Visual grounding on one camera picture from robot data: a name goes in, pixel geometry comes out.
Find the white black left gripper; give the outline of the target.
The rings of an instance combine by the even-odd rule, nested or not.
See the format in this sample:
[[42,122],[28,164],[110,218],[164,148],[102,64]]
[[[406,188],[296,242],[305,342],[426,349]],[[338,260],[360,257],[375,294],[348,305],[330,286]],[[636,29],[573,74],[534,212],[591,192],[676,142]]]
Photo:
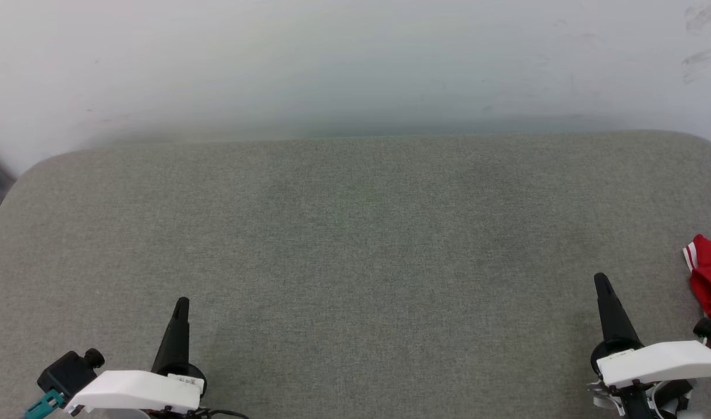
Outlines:
[[95,374],[65,405],[69,414],[102,410],[187,414],[200,407],[207,379],[190,364],[190,300],[177,300],[150,371]]

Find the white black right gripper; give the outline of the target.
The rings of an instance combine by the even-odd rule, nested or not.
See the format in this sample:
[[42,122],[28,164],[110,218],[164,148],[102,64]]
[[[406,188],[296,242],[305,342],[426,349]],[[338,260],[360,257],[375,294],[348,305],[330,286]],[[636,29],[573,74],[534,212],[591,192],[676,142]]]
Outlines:
[[[611,281],[594,275],[603,342],[608,346],[643,346]],[[596,360],[606,387],[626,388],[678,379],[711,378],[711,348],[698,340],[675,340],[625,350]]]

